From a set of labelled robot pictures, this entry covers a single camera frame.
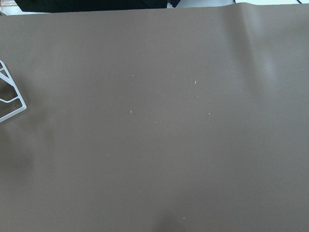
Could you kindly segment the white cup rack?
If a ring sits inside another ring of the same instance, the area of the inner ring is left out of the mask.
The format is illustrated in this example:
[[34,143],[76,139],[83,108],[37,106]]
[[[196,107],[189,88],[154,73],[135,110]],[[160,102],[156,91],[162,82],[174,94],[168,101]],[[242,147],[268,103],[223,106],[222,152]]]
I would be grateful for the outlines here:
[[5,63],[0,61],[0,122],[26,110],[27,105],[10,75]]

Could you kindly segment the long black case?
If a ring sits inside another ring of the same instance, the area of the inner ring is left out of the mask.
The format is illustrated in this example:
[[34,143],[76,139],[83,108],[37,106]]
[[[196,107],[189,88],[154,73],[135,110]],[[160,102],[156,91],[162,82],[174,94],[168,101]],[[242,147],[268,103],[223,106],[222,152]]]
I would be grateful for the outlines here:
[[180,0],[16,0],[23,12],[67,13],[175,8]]

